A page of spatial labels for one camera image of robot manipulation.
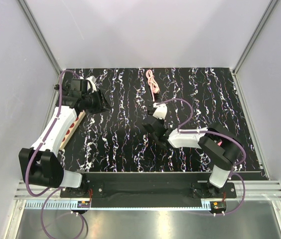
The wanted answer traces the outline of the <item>pink charger plug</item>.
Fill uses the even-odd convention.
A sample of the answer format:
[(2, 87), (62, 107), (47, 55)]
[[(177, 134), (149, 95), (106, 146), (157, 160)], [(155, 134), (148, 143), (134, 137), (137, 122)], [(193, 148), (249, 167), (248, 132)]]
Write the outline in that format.
[(147, 106), (147, 114), (152, 116), (154, 114), (154, 112), (156, 111), (157, 107), (150, 104)]

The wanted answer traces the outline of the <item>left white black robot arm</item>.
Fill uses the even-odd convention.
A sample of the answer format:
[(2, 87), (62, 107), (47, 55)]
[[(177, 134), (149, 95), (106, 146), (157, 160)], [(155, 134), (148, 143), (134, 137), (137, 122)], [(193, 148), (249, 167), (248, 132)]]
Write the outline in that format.
[(65, 170), (57, 154), (66, 133), (79, 114), (91, 115), (111, 109), (104, 94), (96, 87), (96, 78), (72, 79), (70, 88), (60, 97), (52, 119), (39, 139), (29, 148), (19, 152), (23, 180), (27, 186), (37, 185), (48, 188), (67, 187), (77, 197), (84, 197), (89, 185), (83, 182), (83, 175)]

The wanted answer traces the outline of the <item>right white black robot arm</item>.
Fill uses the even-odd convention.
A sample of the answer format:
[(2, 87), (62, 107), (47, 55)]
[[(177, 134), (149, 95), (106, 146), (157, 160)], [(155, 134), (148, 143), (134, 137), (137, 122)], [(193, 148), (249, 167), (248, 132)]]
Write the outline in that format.
[(225, 192), (225, 184), (237, 164), (238, 156), (243, 156), (241, 161), (246, 159), (246, 152), (241, 143), (220, 123), (213, 123), (201, 129), (167, 129), (163, 120), (147, 116), (142, 125), (158, 145), (202, 149), (214, 163), (207, 191), (215, 198)]

